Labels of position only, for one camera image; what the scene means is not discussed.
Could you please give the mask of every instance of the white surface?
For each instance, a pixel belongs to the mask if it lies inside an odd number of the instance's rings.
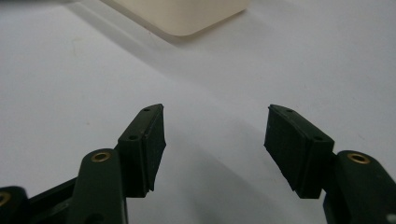
[[[0,3],[0,186],[29,196],[114,147],[137,112],[165,106],[167,148],[131,223],[326,223],[263,147],[269,104],[295,109],[396,177],[396,1],[253,0],[187,39],[108,5]]]

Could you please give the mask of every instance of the hole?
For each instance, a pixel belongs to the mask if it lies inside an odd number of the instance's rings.
[[[396,215],[395,214],[387,214],[387,221],[391,224],[396,224]]]
[[[84,224],[102,224],[105,218],[100,214],[91,214],[86,219]]]
[[[358,154],[358,153],[349,153],[349,154],[347,154],[347,157],[350,160],[352,160],[354,162],[357,162],[357,163],[360,163],[360,164],[368,164],[368,163],[370,163],[370,160],[367,157],[365,157],[365,156],[363,156],[361,154]]]
[[[106,161],[110,158],[111,154],[108,152],[98,152],[91,157],[94,162]]]
[[[129,136],[129,140],[132,140],[132,141],[137,140],[138,138],[139,138],[139,137],[136,136],[136,135],[131,135],[131,136]]]
[[[5,191],[0,192],[0,206],[6,204],[11,199],[11,194]]]

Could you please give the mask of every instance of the white box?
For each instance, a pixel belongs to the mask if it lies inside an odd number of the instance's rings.
[[[169,35],[192,35],[247,8],[249,0],[112,0]]]

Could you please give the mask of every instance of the white object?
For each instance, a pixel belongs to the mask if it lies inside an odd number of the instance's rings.
[[[113,0],[169,35],[192,35],[247,8],[249,0]]]

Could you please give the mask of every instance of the brass insert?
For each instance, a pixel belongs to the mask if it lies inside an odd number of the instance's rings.
[[[6,191],[0,192],[0,207],[6,204],[11,199],[11,194]]]
[[[107,161],[108,159],[110,159],[110,157],[111,154],[108,152],[98,152],[91,157],[91,161],[93,162]]]
[[[347,157],[350,160],[352,160],[354,162],[357,162],[357,163],[360,163],[360,164],[368,164],[368,163],[370,163],[370,159],[368,159],[366,156],[363,156],[363,155],[358,154],[358,153],[349,153],[349,154],[347,154]]]

